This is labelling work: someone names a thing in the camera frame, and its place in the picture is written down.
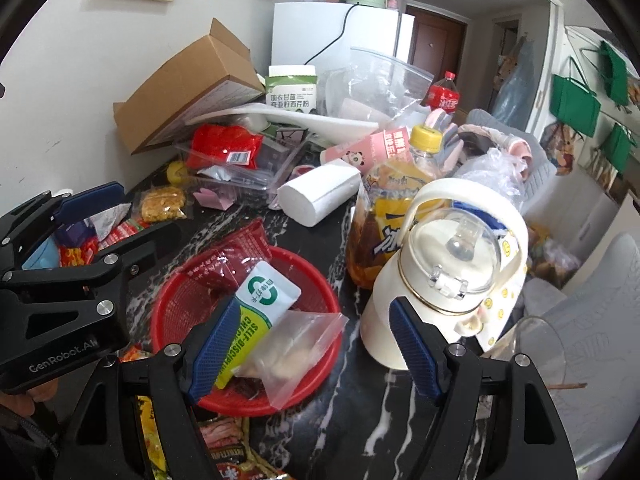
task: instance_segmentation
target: paper towel roll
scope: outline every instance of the paper towel roll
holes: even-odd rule
[[[337,159],[291,180],[278,190],[284,213],[313,227],[358,192],[360,172]]]

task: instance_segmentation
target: juice bottle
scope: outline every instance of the juice bottle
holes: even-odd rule
[[[356,285],[372,289],[378,273],[398,250],[396,233],[414,196],[440,177],[433,155],[441,143],[437,130],[415,126],[409,146],[396,146],[394,158],[373,167],[363,178],[346,248],[347,270]],[[441,200],[424,204],[416,221],[443,204]]]

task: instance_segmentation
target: power cord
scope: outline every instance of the power cord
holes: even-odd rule
[[[344,21],[342,22],[342,32],[340,33],[340,36],[338,36],[337,38],[335,38],[335,40],[333,40],[331,43],[329,43],[326,47],[324,47],[324,49],[322,49],[320,52],[318,52],[317,54],[315,54],[314,56],[312,56],[311,58],[309,58],[309,60],[305,63],[305,65],[308,65],[310,62],[312,62],[316,57],[320,56],[320,54],[322,54],[325,50],[327,50],[330,46],[332,46],[332,44],[334,44],[336,41],[340,40],[341,37],[344,36],[344,31],[347,29],[347,18],[349,17],[349,13],[355,9],[359,4],[353,4],[351,7],[349,7],[349,10],[347,10],[347,13],[344,15]]]

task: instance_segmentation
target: pink carton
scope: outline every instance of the pink carton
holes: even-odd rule
[[[355,142],[346,142],[320,153],[320,163],[341,158],[366,174],[375,165],[391,157],[408,158],[409,131],[406,128],[384,130]]]

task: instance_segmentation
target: coca-cola bottle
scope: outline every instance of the coca-cola bottle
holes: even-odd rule
[[[447,114],[454,113],[460,102],[460,92],[453,82],[455,78],[453,72],[445,72],[444,79],[431,85],[422,106],[430,106],[431,109],[442,108]]]

